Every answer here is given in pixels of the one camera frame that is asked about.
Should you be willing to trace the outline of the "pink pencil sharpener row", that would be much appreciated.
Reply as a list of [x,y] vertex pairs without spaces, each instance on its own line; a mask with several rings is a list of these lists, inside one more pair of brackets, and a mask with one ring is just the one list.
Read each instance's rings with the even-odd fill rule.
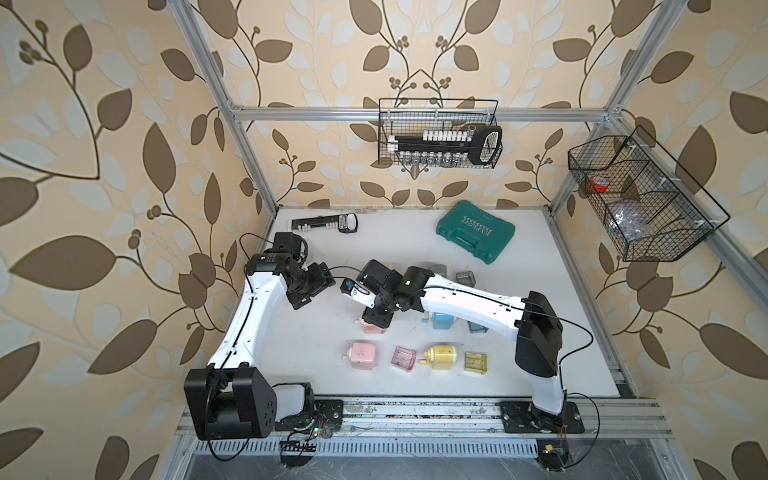
[[370,342],[353,342],[343,359],[356,370],[371,371],[376,366],[377,347]]
[[362,330],[365,334],[370,335],[381,335],[387,332],[386,328],[378,327],[374,324],[368,323],[362,319],[358,321],[358,323],[361,325]]

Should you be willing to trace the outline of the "pink clear sharpener tray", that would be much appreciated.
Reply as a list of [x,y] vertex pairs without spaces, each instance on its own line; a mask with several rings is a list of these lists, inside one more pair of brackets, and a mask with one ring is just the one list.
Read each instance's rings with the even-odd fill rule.
[[396,346],[391,358],[391,365],[404,372],[411,372],[416,364],[417,352],[415,350]]

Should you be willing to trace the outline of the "pink pencil sharpener front row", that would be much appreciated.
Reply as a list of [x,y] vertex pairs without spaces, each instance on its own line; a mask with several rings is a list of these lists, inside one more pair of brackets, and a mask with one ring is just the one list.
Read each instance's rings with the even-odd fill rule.
[[376,366],[377,347],[370,342],[353,342],[343,359],[356,370],[371,371]]

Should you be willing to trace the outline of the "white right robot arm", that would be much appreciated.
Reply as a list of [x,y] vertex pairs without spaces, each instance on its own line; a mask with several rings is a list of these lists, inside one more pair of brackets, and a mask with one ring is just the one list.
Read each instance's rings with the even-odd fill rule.
[[400,274],[377,260],[369,261],[355,279],[342,279],[340,291],[364,306],[365,322],[382,329],[390,326],[395,313],[413,310],[469,320],[514,341],[515,363],[531,379],[533,407],[551,416],[562,413],[563,325],[544,295],[493,294],[417,266]]

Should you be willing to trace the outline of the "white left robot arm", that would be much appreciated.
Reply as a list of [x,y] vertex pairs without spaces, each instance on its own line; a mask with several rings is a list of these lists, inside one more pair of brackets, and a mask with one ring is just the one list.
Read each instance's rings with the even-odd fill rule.
[[220,346],[202,369],[192,369],[184,393],[198,439],[265,438],[275,428],[304,431],[316,423],[307,382],[270,384],[259,370],[269,322],[288,303],[298,310],[335,284],[324,263],[306,265],[308,244],[279,232],[252,256],[244,289]]

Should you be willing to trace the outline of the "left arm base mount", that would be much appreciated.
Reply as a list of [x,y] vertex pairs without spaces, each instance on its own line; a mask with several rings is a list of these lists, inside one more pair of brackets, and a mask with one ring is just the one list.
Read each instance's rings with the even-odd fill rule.
[[277,421],[278,432],[309,432],[317,429],[321,435],[330,436],[341,429],[344,402],[339,398],[312,397],[295,415]]

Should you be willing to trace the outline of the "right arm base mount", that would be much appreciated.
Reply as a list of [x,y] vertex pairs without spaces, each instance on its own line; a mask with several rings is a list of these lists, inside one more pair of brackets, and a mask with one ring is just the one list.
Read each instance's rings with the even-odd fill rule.
[[499,404],[503,430],[507,434],[583,434],[585,427],[578,406],[566,401],[559,414],[551,414],[531,401],[506,400]]

